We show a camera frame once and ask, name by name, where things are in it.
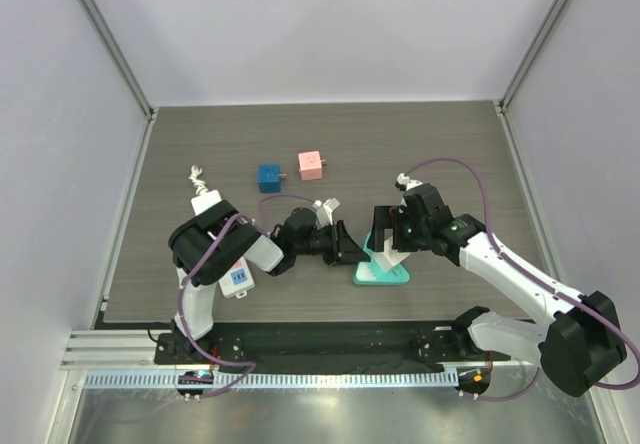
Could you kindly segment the teal triangular socket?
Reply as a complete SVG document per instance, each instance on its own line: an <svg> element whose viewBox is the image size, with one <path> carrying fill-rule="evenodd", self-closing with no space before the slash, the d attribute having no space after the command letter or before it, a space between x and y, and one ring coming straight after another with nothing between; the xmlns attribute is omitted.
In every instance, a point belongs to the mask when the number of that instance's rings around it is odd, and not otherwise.
<svg viewBox="0 0 640 444"><path fill-rule="evenodd" d="M383 272L376 263L372 261L373 251L369 249L369 236L370 233L366 235L363 248L370 256L371 261L356 265L353 274L353 283L363 286L402 286L407 284L410 280L410 274L403 266L403 262L406 259L391 271Z"/></svg>

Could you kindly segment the white cube plug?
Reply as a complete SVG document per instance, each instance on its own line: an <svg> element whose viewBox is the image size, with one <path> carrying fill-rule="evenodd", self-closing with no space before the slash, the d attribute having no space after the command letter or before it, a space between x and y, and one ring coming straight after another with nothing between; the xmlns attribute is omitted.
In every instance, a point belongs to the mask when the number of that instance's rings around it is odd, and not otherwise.
<svg viewBox="0 0 640 444"><path fill-rule="evenodd" d="M389 272L394 267L400 265L405 259L411 255L410 252L401 252L392 247L392 241L384 242L381 252L374 251L372 253L372 261L383 271Z"/></svg>

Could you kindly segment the pink cube plug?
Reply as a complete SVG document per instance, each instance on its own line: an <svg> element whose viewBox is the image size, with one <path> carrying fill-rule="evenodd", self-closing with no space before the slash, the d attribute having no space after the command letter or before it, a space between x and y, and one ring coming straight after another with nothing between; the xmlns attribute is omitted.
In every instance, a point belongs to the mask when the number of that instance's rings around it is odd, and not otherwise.
<svg viewBox="0 0 640 444"><path fill-rule="evenodd" d="M298 154L299 174L302 181L319 180L323 178L325 161L318 150L306 151Z"/></svg>

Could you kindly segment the blue cube plug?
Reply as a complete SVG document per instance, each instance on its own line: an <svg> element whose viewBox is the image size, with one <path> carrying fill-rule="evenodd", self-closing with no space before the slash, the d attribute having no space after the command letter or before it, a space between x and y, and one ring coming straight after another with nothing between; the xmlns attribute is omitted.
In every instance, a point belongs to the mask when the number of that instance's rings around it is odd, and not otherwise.
<svg viewBox="0 0 640 444"><path fill-rule="evenodd" d="M287 174L281 170L278 164L260 164L257 168L257 185L262 194L280 193L282 182Z"/></svg>

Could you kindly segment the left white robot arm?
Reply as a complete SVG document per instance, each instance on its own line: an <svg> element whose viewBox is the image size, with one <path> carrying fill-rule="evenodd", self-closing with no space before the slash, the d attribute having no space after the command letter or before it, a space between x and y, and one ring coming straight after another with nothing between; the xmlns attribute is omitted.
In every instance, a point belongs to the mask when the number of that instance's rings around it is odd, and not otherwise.
<svg viewBox="0 0 640 444"><path fill-rule="evenodd" d="M221 200L179 226L169 248L180 279L172 334L179 354L193 364L212 351L214 286L240 259L271 276L288 272L300 256L320 256L328 266L371 261L342 220L321 218L319 205L294 209L266 234Z"/></svg>

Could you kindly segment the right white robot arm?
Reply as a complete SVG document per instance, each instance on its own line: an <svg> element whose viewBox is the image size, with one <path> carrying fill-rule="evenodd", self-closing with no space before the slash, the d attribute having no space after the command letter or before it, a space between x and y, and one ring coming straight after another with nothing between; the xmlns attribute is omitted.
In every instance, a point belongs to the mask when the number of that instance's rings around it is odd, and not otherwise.
<svg viewBox="0 0 640 444"><path fill-rule="evenodd" d="M399 204L377 206L366 246L383 269L430 251L487 281L519 306L527 320L476 306L451 324L460 358L495 352L538 366L561 391L580 397L627 358L614 303L586 295L514 256L469 214L454 215L432 185L400 185Z"/></svg>

